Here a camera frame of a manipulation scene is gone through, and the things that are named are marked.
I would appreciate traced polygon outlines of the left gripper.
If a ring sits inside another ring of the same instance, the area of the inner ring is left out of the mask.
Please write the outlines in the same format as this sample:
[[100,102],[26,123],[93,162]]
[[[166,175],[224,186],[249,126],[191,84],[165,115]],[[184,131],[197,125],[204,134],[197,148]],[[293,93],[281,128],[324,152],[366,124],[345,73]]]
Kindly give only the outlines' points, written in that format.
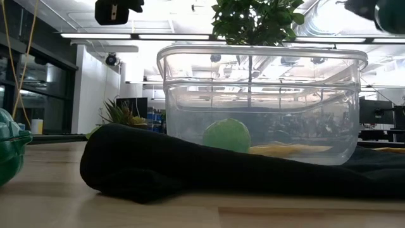
[[123,25],[128,22],[130,10],[142,13],[144,0],[97,0],[94,17],[100,25]]

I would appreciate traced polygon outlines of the yellow banana toy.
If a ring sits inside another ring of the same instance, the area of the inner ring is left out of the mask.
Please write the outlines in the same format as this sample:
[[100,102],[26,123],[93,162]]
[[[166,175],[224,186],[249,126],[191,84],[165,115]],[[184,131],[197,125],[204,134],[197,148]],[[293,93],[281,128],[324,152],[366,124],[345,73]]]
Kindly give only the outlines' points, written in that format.
[[287,157],[301,153],[320,153],[331,146],[311,146],[305,144],[267,144],[249,148],[249,153],[263,156]]

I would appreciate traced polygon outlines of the green bell pepper toy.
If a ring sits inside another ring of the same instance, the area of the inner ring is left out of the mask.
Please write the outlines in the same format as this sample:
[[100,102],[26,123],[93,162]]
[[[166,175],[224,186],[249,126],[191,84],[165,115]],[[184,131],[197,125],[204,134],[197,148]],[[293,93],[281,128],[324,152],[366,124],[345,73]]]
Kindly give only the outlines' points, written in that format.
[[22,169],[25,146],[31,141],[30,131],[21,129],[12,116],[0,108],[0,187]]

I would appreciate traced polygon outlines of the light green lime toy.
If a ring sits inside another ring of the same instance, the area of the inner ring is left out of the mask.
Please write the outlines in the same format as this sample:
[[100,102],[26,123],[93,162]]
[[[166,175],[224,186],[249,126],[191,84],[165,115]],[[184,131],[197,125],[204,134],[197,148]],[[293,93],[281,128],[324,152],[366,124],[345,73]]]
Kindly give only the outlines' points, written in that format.
[[226,149],[239,153],[248,153],[251,147],[251,135],[247,127],[233,118],[212,123],[204,131],[204,146]]

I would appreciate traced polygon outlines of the clear plastic tupperware container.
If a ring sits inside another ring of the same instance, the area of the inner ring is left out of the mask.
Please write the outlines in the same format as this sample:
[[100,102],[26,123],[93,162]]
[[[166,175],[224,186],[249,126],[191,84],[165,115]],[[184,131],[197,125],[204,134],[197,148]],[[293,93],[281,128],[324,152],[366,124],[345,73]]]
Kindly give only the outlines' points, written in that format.
[[178,44],[157,54],[167,133],[203,145],[204,131],[233,118],[267,144],[331,146],[285,158],[340,165],[359,132],[362,51],[308,47]]

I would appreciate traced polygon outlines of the black computer monitor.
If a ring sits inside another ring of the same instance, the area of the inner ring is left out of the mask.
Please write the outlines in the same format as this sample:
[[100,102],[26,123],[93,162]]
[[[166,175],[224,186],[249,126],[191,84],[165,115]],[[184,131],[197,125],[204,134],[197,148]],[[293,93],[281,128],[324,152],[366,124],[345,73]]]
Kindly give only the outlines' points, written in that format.
[[394,107],[390,101],[359,100],[361,124],[394,124]]
[[133,116],[147,118],[147,98],[117,98],[116,103],[119,106],[125,105],[132,111]]
[[405,106],[394,106],[394,125],[397,130],[405,130]]

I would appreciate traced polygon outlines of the small potted succulent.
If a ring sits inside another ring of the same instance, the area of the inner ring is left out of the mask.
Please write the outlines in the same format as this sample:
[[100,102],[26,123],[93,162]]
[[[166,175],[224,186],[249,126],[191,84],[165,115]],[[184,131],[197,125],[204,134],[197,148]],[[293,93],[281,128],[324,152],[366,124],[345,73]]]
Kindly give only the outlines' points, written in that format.
[[138,129],[148,128],[146,119],[134,116],[132,110],[125,103],[118,105],[116,101],[109,99],[104,102],[104,107],[107,111],[107,117],[101,115],[101,118],[109,124],[121,124]]

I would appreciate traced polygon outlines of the leafy plant in black pot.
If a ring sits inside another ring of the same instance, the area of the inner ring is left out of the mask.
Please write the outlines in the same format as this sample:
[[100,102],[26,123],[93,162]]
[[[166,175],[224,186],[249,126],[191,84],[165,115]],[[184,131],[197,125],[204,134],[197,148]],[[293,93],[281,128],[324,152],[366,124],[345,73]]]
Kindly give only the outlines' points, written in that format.
[[282,46],[296,38],[292,24],[302,25],[295,10],[303,0],[216,0],[212,34],[228,45]]

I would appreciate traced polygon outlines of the white cylinder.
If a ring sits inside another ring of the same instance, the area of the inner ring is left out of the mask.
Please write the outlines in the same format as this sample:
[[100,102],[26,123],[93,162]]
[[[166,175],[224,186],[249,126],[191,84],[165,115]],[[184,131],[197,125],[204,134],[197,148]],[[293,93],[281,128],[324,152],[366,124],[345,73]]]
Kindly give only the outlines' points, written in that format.
[[34,135],[42,135],[43,133],[43,119],[32,119],[31,121],[31,133]]

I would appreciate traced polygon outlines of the yellow cloth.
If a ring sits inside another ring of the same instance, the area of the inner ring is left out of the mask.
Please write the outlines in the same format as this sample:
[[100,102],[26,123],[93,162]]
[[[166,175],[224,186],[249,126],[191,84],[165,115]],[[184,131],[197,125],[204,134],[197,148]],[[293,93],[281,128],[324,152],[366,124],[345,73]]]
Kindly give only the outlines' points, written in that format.
[[398,153],[405,154],[405,148],[375,148],[376,151],[389,152],[389,153]]

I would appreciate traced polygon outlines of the black cloth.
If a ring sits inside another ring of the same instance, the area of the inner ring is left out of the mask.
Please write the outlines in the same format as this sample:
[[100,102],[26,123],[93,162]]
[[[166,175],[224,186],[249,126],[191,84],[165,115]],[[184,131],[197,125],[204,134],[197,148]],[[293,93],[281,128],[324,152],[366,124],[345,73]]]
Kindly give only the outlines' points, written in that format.
[[186,192],[405,200],[405,155],[357,148],[342,165],[237,153],[107,124],[80,161],[84,182],[136,203]]

